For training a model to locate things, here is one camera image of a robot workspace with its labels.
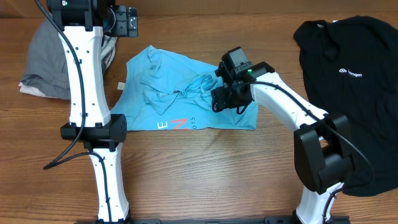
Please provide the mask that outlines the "light blue printed t-shirt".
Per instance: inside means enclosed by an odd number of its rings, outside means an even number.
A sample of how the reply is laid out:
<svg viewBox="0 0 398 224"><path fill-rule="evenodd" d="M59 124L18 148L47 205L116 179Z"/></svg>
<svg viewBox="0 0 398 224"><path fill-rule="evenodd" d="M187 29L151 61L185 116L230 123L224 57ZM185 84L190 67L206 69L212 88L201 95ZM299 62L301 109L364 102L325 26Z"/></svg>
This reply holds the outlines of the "light blue printed t-shirt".
<svg viewBox="0 0 398 224"><path fill-rule="evenodd" d="M223 84L214 65L150 45L126 66L123 92L111 112L124 114L130 131L256 128L256 102L243 114L213 112L211 91Z"/></svg>

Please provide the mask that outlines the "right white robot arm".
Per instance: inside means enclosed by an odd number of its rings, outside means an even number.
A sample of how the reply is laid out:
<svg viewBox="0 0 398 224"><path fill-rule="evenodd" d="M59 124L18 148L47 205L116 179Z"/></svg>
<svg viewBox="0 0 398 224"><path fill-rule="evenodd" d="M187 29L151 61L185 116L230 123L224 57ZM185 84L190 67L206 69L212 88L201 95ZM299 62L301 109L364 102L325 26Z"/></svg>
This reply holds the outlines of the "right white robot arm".
<svg viewBox="0 0 398 224"><path fill-rule="evenodd" d="M211 92L212 110L246 112L256 102L271 111L294 135L294 166L303 183L299 205L291 215L268 216L262 223L349 223L331 208L355 171L348 120L320 109L288 87L268 63L253 64L236 47L221 58L215 72L223 86Z"/></svg>

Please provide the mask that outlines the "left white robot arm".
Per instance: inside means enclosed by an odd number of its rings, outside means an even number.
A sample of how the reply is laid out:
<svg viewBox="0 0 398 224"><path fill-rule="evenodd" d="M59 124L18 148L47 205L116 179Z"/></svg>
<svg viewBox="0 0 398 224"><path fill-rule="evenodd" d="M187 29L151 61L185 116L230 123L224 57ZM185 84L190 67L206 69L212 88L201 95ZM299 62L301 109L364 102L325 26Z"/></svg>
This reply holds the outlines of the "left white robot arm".
<svg viewBox="0 0 398 224"><path fill-rule="evenodd" d="M95 172L97 223L132 223L121 168L127 135L123 114L112 114L106 102L101 65L104 36L137 37L137 10L114 1L53 0L42 11L57 30L67 61L69 121L63 139L82 142Z"/></svg>

